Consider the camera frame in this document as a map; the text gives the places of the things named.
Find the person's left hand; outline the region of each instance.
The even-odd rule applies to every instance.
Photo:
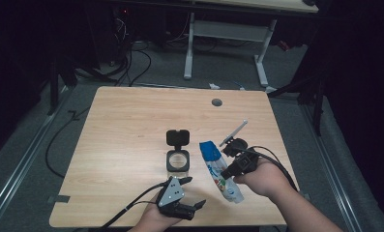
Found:
[[[151,202],[156,202],[156,194]],[[167,217],[159,212],[158,206],[156,204],[149,203],[146,206],[146,209],[143,212],[143,215],[140,218],[140,221],[137,225],[132,228],[131,232],[142,231],[142,232],[163,232],[168,227],[180,222],[180,218],[176,217]]]

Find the transparent plastic wrapper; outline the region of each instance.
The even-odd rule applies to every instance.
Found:
[[[227,168],[227,163],[216,145],[212,141],[202,142],[200,143],[200,151],[222,196],[230,202],[242,202],[244,197],[236,183],[231,178],[225,180],[221,175],[222,171]]]

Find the forearm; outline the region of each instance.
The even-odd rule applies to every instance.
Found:
[[[270,199],[281,211],[290,231],[341,231],[292,188],[281,191]]]

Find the light wood surface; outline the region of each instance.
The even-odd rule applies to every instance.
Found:
[[[222,100],[213,106],[212,99]],[[168,130],[188,130],[191,154],[189,176],[181,202],[206,199],[193,220],[178,226],[285,224],[277,207],[266,197],[239,186],[245,200],[230,203],[214,184],[199,150],[199,142],[216,145],[249,122],[236,137],[250,146],[272,150],[291,173],[268,97],[260,91],[101,87],[76,145],[59,195],[69,203],[55,203],[50,224],[54,227],[98,227],[113,218],[139,194],[167,178],[165,156]],[[227,163],[232,159],[224,156]],[[142,200],[150,200],[156,189]],[[113,226],[133,226],[145,204],[135,205]]]
[[[302,0],[195,0],[195,2],[236,5],[298,13],[317,13],[316,6],[307,6]]]

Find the person's right hand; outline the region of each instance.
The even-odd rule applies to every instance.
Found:
[[[253,192],[272,201],[279,192],[293,189],[279,168],[264,158],[258,159],[255,171],[236,176],[233,180],[236,184],[246,184]]]

